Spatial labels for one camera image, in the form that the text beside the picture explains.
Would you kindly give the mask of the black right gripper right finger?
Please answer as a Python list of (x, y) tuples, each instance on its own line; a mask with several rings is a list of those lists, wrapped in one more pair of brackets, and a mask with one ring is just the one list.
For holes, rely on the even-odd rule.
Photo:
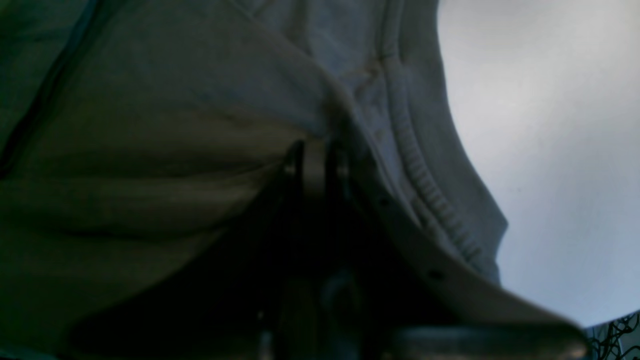
[(582, 332), (425, 235), (337, 143), (305, 144), (306, 264), (331, 360), (581, 360)]

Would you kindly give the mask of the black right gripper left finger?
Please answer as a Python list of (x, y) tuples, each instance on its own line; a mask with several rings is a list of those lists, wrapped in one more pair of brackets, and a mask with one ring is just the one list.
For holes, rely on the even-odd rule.
[(305, 144), (231, 228), (169, 278), (70, 330), (73, 360), (256, 359), (279, 321), (302, 210)]

